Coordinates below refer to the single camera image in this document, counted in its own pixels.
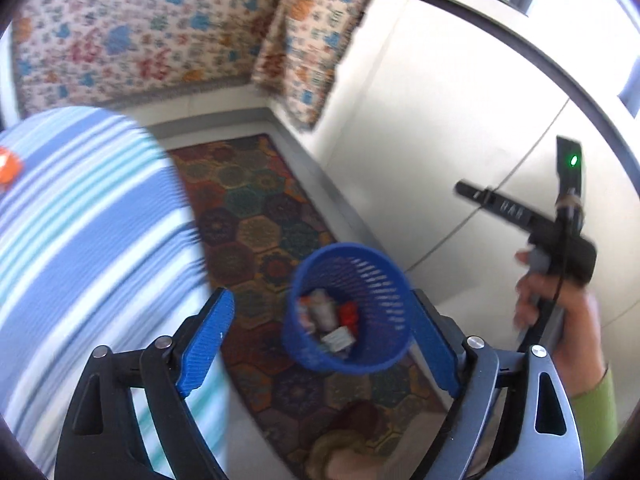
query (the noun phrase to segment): hexagon pattern rug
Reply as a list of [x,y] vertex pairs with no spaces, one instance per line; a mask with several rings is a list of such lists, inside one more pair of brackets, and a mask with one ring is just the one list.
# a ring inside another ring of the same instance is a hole
[[318,374],[293,362],[280,341],[291,274],[335,241],[267,135],[170,152],[202,237],[209,279],[236,295],[222,355],[265,439],[299,478],[308,450],[336,413],[372,399],[382,417],[367,443],[387,456],[419,412],[444,412],[415,363],[404,357],[364,376]]

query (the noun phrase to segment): metal screw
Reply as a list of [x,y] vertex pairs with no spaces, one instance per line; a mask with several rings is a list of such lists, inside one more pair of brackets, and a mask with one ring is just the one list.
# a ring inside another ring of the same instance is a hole
[[104,357],[105,355],[107,355],[108,351],[109,351],[108,346],[100,345],[94,348],[94,351],[91,352],[91,355],[96,359],[100,359],[100,357]]
[[531,347],[531,353],[536,357],[546,357],[546,348],[540,345],[533,345]]
[[466,344],[471,348],[481,349],[484,348],[484,340],[477,335],[469,336],[466,338]]
[[173,343],[174,341],[171,339],[171,336],[168,335],[161,335],[158,339],[156,339],[154,341],[154,345],[156,346],[156,348],[169,348],[169,346],[171,346],[171,343]]

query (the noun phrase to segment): floral quilt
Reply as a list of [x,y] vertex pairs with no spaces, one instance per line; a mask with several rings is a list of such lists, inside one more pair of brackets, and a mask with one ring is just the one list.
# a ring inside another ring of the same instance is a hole
[[368,0],[26,0],[13,28],[24,115],[253,80],[313,127]]

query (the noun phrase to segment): person's hand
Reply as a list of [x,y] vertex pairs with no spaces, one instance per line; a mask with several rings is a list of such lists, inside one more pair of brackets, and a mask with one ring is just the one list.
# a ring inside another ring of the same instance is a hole
[[[516,259],[529,261],[529,252],[520,251]],[[519,298],[513,322],[519,329],[532,326],[539,316],[532,295],[552,300],[558,288],[557,276],[527,274],[516,286]],[[598,303],[585,288],[564,280],[558,305],[565,310],[562,339],[552,355],[556,370],[567,396],[573,397],[593,390],[604,377],[606,365],[600,338]]]

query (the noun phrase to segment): blue striped bedspread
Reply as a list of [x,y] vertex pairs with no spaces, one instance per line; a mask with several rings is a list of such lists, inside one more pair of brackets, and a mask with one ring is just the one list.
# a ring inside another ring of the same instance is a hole
[[[210,289],[177,172],[133,120],[57,108],[3,132],[0,146],[24,165],[0,194],[0,413],[52,478],[91,350],[172,334]],[[144,392],[133,394],[152,465],[171,476]],[[227,399],[218,356],[187,404],[223,467]]]

